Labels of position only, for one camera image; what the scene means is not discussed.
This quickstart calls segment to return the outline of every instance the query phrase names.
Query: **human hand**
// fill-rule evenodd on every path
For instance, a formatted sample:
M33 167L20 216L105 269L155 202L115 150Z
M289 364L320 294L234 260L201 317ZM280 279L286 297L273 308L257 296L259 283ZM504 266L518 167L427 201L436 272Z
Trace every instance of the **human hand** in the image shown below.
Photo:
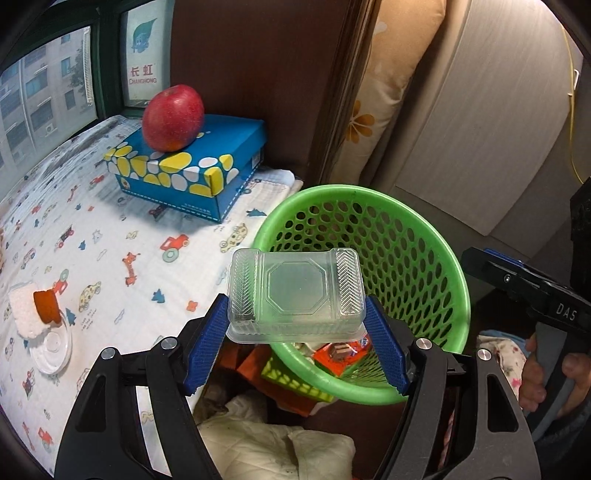
M544 388L544 369L535 358L537 342L535 334L525 343L525 349L532 352L523 367L519 388L519 406L524 410L536 411L546 398ZM563 417L578 407L591 387L591 358L584 353L569 353L562 362L562 372L574 380L574 388L566 403L558 412L557 418Z

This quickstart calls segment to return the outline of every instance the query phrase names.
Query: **yellow and white polka dot pattern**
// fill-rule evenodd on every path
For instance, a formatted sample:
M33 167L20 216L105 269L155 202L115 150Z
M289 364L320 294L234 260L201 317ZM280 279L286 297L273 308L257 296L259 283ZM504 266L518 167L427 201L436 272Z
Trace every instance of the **yellow and white polka dot pattern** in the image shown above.
M191 165L193 156L188 152L138 155L127 142L111 148L105 153L105 160L113 174L209 198L219 194L239 173L233 168L234 158L230 154L203 157L197 165ZM198 183L201 175L207 185Z

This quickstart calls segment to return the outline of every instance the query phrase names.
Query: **wooden headboard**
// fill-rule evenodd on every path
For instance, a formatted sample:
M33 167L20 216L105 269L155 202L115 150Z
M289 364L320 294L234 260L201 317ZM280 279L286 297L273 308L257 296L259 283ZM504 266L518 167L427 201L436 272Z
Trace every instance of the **wooden headboard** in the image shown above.
M171 85L263 119L266 163L319 181L343 137L377 0L176 0Z

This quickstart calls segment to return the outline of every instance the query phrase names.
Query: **green plastic basket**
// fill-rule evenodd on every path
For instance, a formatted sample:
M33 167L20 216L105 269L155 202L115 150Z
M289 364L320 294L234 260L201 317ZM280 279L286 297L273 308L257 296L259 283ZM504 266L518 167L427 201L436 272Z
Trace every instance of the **green plastic basket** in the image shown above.
M373 190L324 185L279 205L259 230L263 251L357 250L366 294L449 352L460 353L470 326L466 280L452 249L419 214ZM374 352L340 378L310 363L292 344L273 351L302 381L346 401L385 405L404 399L384 377Z

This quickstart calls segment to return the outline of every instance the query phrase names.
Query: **yellow cable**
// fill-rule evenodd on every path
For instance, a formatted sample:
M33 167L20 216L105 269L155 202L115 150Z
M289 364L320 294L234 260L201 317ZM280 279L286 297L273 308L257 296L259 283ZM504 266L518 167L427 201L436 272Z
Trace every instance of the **yellow cable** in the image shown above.
M566 43L566 48L569 51L569 62L570 62L570 93L569 93L569 104L570 104L570 129L569 129L569 157L570 157L570 165L573 167L573 172L576 175L577 179L581 184L583 184L583 180L581 179L581 175L577 171L577 167L574 165L574 152L573 152L573 137L574 137L574 63L573 63L573 53L570 50L569 38L566 35L566 30L562 27L562 34L564 35L564 41Z

